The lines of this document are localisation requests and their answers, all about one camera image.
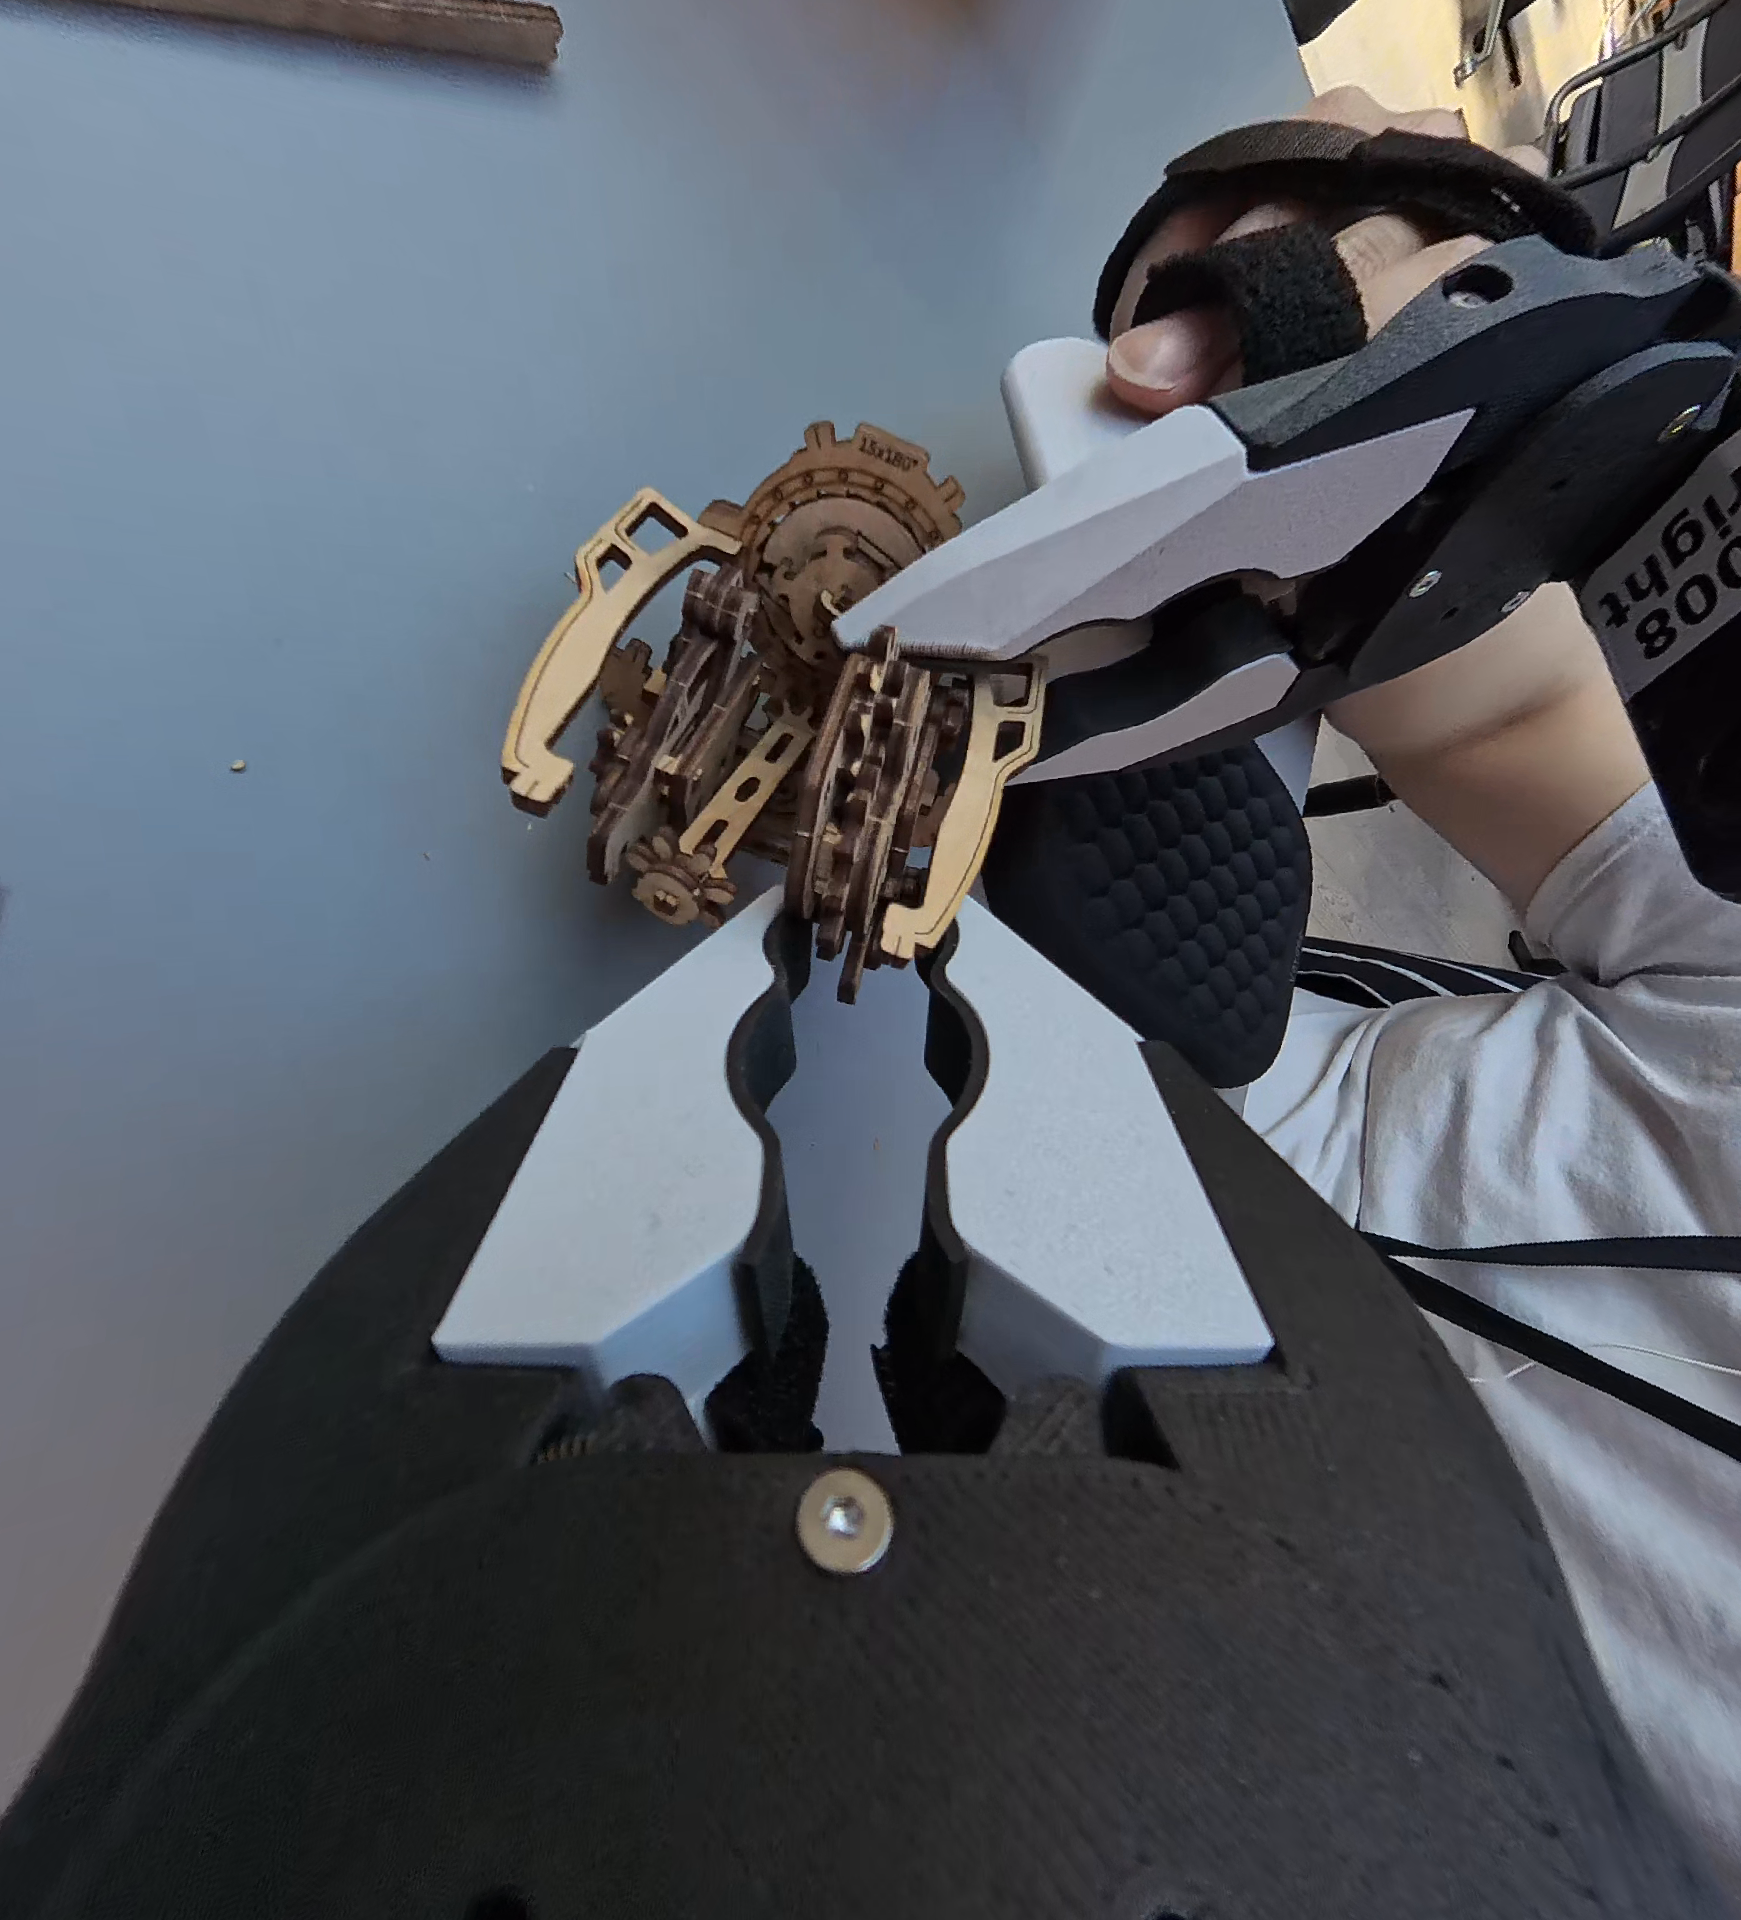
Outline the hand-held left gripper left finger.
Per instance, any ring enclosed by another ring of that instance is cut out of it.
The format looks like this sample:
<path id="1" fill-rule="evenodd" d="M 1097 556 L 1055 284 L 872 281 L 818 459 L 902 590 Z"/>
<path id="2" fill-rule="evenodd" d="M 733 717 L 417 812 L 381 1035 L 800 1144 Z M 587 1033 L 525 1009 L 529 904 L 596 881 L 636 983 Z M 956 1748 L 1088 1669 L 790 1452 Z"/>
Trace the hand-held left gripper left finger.
<path id="1" fill-rule="evenodd" d="M 724 1448 L 818 1448 L 828 1347 L 768 1107 L 810 930 L 775 886 L 594 1025 L 438 1325 L 439 1358 L 658 1376 Z"/>

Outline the black striped cloth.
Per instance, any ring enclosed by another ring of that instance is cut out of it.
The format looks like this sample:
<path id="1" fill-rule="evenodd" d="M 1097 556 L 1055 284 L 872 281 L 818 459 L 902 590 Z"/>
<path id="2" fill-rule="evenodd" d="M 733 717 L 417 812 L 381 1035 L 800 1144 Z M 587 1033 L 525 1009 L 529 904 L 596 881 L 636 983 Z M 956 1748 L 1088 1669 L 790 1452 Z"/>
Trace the black striped cloth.
<path id="1" fill-rule="evenodd" d="M 1322 1043 L 1360 1023 L 1410 1041 L 1477 1041 L 1574 1012 L 1572 995 L 1549 974 L 1310 935 L 1295 962 L 1285 1046 Z"/>

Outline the person's right hand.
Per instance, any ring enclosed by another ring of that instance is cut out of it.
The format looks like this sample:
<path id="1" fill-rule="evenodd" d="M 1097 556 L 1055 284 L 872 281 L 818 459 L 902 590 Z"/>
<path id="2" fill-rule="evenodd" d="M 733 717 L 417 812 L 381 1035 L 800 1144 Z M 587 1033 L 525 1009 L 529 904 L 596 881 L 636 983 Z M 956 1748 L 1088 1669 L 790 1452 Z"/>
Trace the person's right hand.
<path id="1" fill-rule="evenodd" d="M 1118 399 L 1149 418 L 1332 362 L 1458 265 L 1529 231 L 1582 252 L 1584 210 L 1533 149 L 1493 152 L 1454 108 L 1394 110 L 1353 86 L 1284 127 L 1289 155 L 1179 156 L 1097 277 L 1094 324 Z"/>

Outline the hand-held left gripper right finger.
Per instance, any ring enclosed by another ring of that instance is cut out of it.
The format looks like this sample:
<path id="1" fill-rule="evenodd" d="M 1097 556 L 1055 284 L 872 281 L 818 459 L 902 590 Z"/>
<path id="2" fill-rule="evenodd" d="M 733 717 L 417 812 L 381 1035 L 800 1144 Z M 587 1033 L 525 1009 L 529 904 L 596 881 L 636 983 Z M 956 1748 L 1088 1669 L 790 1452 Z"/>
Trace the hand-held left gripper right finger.
<path id="1" fill-rule="evenodd" d="M 1050 1381 L 1273 1351 L 1186 1144 L 1122 1017 L 978 902 L 922 956 L 927 1069 L 950 1109 L 922 1233 L 885 1307 L 899 1444 L 989 1444 Z"/>

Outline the black grey bag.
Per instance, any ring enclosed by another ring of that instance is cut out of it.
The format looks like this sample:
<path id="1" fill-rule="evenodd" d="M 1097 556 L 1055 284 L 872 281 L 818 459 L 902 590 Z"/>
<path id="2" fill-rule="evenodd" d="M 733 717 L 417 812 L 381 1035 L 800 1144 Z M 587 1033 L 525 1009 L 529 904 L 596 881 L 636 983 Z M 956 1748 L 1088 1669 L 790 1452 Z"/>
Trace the black grey bag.
<path id="1" fill-rule="evenodd" d="M 1741 1 L 1661 5 L 1563 85 L 1546 140 L 1607 251 L 1663 238 L 1741 277 Z"/>

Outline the wooden stick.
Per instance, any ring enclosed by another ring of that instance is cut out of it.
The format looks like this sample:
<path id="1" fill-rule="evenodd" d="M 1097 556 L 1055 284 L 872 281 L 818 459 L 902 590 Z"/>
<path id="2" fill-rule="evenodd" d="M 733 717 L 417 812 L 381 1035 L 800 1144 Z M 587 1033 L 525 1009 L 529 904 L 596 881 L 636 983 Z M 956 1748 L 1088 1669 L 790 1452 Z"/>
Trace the wooden stick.
<path id="1" fill-rule="evenodd" d="M 558 60 L 563 41 L 561 16 L 550 1 L 125 1 L 123 7 L 531 69 Z"/>

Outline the person's white shirt torso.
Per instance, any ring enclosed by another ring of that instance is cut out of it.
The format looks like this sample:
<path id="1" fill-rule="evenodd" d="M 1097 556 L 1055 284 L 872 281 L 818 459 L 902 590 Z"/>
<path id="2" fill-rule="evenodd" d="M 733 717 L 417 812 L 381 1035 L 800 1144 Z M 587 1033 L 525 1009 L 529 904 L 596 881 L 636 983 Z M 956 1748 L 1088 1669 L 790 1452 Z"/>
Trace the person's white shirt torso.
<path id="1" fill-rule="evenodd" d="M 1363 1009 L 1300 993 L 1244 1115 L 1339 1215 L 1430 1248 L 1741 1236 L 1741 906 L 1653 786 L 1527 911 L 1563 972 Z M 1741 1913 L 1741 1464 L 1445 1334 L 1555 1544 L 1602 1681 Z"/>

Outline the wooden gear model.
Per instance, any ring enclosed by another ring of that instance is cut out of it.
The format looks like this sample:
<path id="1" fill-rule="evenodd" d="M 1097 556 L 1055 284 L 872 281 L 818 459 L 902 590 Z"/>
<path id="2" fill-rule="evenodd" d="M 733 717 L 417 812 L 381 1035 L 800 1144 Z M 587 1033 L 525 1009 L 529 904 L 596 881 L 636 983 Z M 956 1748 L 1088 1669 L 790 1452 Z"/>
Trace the wooden gear model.
<path id="1" fill-rule="evenodd" d="M 722 924 L 731 864 L 784 871 L 786 913 L 836 995 L 936 949 L 978 881 L 1008 779 L 1042 742 L 1042 661 L 936 661 L 835 623 L 960 530 L 962 487 L 925 447 L 812 422 L 741 503 L 688 516 L 645 487 L 571 563 L 575 597 L 525 672 L 502 779 L 528 812 L 575 777 L 559 739 L 604 711 L 587 875 L 633 879 L 672 926 Z"/>

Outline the person's right forearm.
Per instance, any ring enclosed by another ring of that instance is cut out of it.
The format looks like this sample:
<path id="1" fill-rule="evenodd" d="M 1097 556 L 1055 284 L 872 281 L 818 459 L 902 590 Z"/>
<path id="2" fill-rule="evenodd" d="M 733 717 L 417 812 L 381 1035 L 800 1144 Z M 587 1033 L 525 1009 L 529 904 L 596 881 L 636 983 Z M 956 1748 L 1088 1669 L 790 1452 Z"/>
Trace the person's right forearm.
<path id="1" fill-rule="evenodd" d="M 1600 645 L 1563 583 L 1325 714 L 1516 911 L 1650 781 Z"/>

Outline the black honeycomb cushion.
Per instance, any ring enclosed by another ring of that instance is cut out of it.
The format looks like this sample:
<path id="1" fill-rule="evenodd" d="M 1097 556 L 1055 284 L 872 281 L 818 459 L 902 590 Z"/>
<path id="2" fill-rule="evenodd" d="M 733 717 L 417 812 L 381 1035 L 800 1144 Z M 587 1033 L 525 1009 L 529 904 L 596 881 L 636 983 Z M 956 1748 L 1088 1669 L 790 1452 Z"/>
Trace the black honeycomb cushion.
<path id="1" fill-rule="evenodd" d="M 1253 742 L 1014 781 L 983 895 L 1050 962 L 1218 1090 L 1273 1064 L 1310 911 L 1300 808 Z"/>

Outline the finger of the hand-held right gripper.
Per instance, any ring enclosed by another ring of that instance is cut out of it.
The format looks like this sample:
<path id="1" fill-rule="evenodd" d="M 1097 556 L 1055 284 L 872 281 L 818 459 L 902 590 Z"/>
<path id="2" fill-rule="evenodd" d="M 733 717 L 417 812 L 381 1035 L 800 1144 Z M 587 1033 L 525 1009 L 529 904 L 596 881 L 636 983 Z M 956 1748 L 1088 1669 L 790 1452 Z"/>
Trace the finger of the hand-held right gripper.
<path id="1" fill-rule="evenodd" d="M 1248 591 L 1195 591 L 1145 622 L 1050 645 L 1040 749 L 1025 785 L 1096 779 L 1171 759 L 1227 728 L 1262 728 L 1294 683 L 1284 611 Z"/>
<path id="2" fill-rule="evenodd" d="M 893 627 L 910 654 L 1013 660 L 1226 574 L 1320 572 L 1428 486 L 1470 415 L 1252 469 L 1215 410 L 1182 410 L 922 553 L 835 616 L 835 642 Z"/>

